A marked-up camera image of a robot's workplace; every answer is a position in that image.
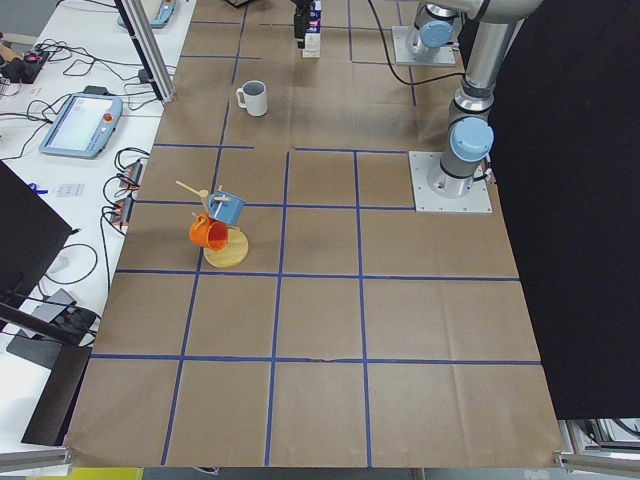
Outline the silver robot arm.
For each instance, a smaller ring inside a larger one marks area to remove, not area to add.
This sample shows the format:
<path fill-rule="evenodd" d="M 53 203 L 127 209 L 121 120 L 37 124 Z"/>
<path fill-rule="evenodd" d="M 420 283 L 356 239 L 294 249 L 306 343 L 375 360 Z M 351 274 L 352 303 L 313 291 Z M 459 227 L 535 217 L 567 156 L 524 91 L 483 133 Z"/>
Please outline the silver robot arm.
<path fill-rule="evenodd" d="M 306 53 L 320 52 L 320 1 L 294 1 L 294 38 L 299 49 Z M 406 35 L 406 48 L 413 54 L 426 53 L 448 45 L 454 34 L 457 13 L 421 1 L 414 24 Z"/>
<path fill-rule="evenodd" d="M 440 160 L 440 170 L 456 180 L 471 178 L 482 159 L 468 161 L 454 147 L 454 129 L 465 117 L 488 118 L 494 102 L 494 89 L 509 45 L 518 24 L 530 16 L 539 1 L 437 1 L 437 6 L 464 12 L 479 23 L 461 86 L 450 104 L 448 145 Z"/>

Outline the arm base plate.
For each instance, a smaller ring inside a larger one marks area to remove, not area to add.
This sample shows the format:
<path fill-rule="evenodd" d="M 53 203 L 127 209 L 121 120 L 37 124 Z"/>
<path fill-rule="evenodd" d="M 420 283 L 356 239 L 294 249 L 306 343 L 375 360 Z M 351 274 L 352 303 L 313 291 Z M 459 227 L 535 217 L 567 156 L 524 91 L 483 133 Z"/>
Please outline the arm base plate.
<path fill-rule="evenodd" d="M 456 64 L 450 45 L 433 48 L 422 43 L 414 26 L 393 26 L 395 63 L 403 66 L 452 67 Z"/>
<path fill-rule="evenodd" d="M 419 213 L 491 214 L 487 182 L 478 166 L 467 179 L 456 179 L 441 168 L 441 152 L 408 153 L 415 210 Z"/>

